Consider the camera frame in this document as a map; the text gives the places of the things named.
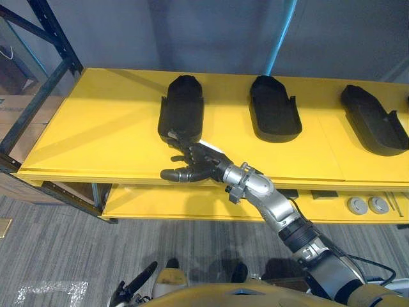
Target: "robotic arm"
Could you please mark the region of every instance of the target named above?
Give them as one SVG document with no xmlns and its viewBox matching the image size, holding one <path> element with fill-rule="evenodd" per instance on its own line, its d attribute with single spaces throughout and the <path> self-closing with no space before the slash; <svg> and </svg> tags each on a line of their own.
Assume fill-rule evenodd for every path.
<svg viewBox="0 0 409 307">
<path fill-rule="evenodd" d="M 274 187 L 273 182 L 246 162 L 240 167 L 222 152 L 206 143 L 186 144 L 169 133 L 174 146 L 188 166 L 165 169 L 161 178 L 175 182 L 193 182 L 213 178 L 227 184 L 226 192 L 233 203 L 247 199 L 260 212 L 269 227 L 291 250 L 294 259 L 307 273 L 312 293 L 346 304 L 350 294 L 365 281 L 359 268 L 314 225 L 305 220 L 295 206 Z"/>
</svg>

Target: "lower shelf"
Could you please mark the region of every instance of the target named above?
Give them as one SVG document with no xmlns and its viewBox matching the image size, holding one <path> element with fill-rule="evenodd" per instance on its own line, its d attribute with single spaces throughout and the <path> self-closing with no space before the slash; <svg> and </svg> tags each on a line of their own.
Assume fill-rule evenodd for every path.
<svg viewBox="0 0 409 307">
<path fill-rule="evenodd" d="M 389 212 L 357 216 L 347 206 L 352 196 L 368 201 L 371 196 L 387 200 L 385 193 L 338 192 L 339 197 L 314 200 L 310 191 L 298 191 L 296 202 L 304 216 L 315 223 L 409 223 L 409 200 L 402 193 L 394 193 L 399 205 L 389 204 Z M 113 185 L 102 217 L 137 219 L 189 219 L 216 221 L 262 221 L 259 212 L 248 201 L 235 205 L 228 200 L 220 186 L 193 185 L 157 186 Z"/>
</svg>

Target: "yellow shelf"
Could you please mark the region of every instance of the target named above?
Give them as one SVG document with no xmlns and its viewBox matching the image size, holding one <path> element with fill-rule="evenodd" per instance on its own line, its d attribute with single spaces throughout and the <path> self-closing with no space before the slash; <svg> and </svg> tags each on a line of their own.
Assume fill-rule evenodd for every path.
<svg viewBox="0 0 409 307">
<path fill-rule="evenodd" d="M 384 193 L 339 192 L 330 200 L 314 200 L 309 191 L 299 191 L 297 204 L 315 223 L 409 223 L 409 200 L 402 193 L 395 198 L 403 217 L 390 207 L 387 214 L 352 214 L 347 200 L 360 196 L 368 201 L 371 196 L 387 200 Z M 259 212 L 246 200 L 235 205 L 228 201 L 223 188 L 176 186 L 114 185 L 105 206 L 104 218 L 189 219 L 219 221 L 262 221 Z"/>
<path fill-rule="evenodd" d="M 17 176 L 26 181 L 167 185 L 160 170 L 183 166 L 157 133 L 161 96 L 179 72 L 88 68 L 63 102 Z M 409 189 L 409 152 L 381 157 L 353 133 L 339 96 L 347 84 L 362 86 L 387 111 L 398 110 L 406 130 L 404 84 L 278 77 L 297 96 L 303 125 L 293 141 L 267 143 L 253 132 L 249 88 L 253 75 L 193 74 L 202 84 L 202 138 L 236 164 L 247 161 L 278 187 L 347 190 Z M 199 185 L 212 185 L 203 182 Z"/>
</svg>

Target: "black molded insert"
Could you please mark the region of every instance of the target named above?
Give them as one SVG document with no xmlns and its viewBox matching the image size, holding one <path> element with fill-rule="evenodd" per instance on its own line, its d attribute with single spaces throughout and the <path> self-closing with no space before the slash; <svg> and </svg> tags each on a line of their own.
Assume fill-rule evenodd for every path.
<svg viewBox="0 0 409 307">
<path fill-rule="evenodd" d="M 162 97 L 158 133 L 163 141 L 171 144 L 168 133 L 192 143 L 200 140 L 203 127 L 203 97 L 200 83 L 192 75 L 180 75 Z"/>
<path fill-rule="evenodd" d="M 376 97 L 359 86 L 347 85 L 341 95 L 346 117 L 362 146 L 378 155 L 397 155 L 409 149 L 408 134 L 396 111 L 386 113 Z"/>
<path fill-rule="evenodd" d="M 263 141 L 283 143 L 302 131 L 295 96 L 289 99 L 282 83 L 261 75 L 251 89 L 250 115 L 254 133 Z"/>
</svg>

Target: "round metal part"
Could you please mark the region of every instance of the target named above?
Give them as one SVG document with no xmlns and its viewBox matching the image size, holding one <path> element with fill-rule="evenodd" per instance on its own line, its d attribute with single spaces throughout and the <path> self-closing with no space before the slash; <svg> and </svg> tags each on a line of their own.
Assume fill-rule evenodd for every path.
<svg viewBox="0 0 409 307">
<path fill-rule="evenodd" d="M 359 216 L 368 212 L 368 205 L 359 197 L 351 197 L 347 202 L 347 206 L 352 213 Z"/>
<path fill-rule="evenodd" d="M 369 208 L 377 214 L 385 214 L 389 212 L 388 203 L 380 197 L 371 197 L 369 199 Z"/>
</svg>

